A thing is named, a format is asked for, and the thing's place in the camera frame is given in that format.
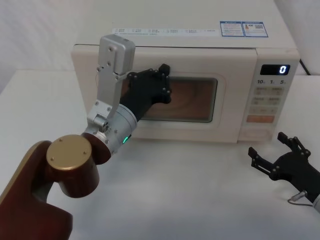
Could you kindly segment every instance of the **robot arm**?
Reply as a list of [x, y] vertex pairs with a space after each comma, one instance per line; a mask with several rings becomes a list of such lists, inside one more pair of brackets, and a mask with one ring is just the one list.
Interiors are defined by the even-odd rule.
[[[67, 240], [72, 215], [46, 203], [53, 183], [72, 198], [92, 193], [99, 183], [97, 165], [118, 151], [153, 104], [170, 103], [170, 67], [127, 75], [134, 53], [135, 45], [127, 39], [101, 38], [97, 100], [86, 130], [29, 149], [0, 196], [0, 239]], [[121, 97], [125, 78], [129, 89]]]
[[288, 200], [294, 203], [306, 197], [320, 213], [320, 172], [310, 165], [308, 157], [311, 153], [295, 136], [288, 138], [283, 132], [278, 134], [278, 140], [287, 145], [291, 152], [279, 157], [275, 163], [263, 159], [257, 151], [250, 147], [248, 155], [252, 158], [251, 166], [268, 175], [273, 181], [286, 180], [291, 183], [299, 194]]

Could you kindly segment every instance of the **gold cylinder cap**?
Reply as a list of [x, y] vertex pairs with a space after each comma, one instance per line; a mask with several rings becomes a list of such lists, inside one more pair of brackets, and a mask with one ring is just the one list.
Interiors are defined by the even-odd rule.
[[55, 140], [46, 152], [48, 164], [59, 171], [70, 171], [85, 164], [91, 157], [90, 142], [80, 135], [66, 135]]

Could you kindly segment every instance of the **brown robot arm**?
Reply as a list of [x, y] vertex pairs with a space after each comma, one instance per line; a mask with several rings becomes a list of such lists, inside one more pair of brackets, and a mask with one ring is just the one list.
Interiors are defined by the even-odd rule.
[[[129, 88], [121, 98], [122, 80], [131, 70], [134, 53], [134, 44], [124, 38], [101, 38], [98, 95], [88, 126], [82, 135], [38, 142], [29, 149], [0, 196], [0, 240], [69, 239], [72, 215], [47, 203], [53, 183], [71, 198], [92, 193], [99, 184], [97, 165], [106, 163], [128, 140], [140, 119], [136, 115], [155, 103], [171, 101], [170, 68], [165, 64], [128, 74]], [[132, 105], [141, 96], [139, 104]]]

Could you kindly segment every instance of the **white microwave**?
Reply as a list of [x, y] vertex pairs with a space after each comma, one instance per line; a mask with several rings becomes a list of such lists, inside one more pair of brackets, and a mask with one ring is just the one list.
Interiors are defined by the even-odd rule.
[[132, 137], [270, 140], [300, 59], [274, 2], [188, 0], [179, 12], [179, 1], [143, 2], [94, 2], [71, 54], [86, 111], [97, 98], [100, 37], [114, 33], [136, 45], [133, 72], [171, 68], [172, 102], [154, 105]]

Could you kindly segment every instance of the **white wall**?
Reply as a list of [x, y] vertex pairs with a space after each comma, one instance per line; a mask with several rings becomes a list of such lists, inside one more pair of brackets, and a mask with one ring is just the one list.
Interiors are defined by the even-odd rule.
[[0, 0], [0, 92], [15, 69], [72, 70], [92, 0]]
[[320, 0], [275, 0], [304, 64], [320, 75]]
[[[15, 69], [72, 70], [70, 51], [92, 1], [0, 0], [0, 92]], [[320, 74], [320, 0], [275, 1], [303, 61]]]

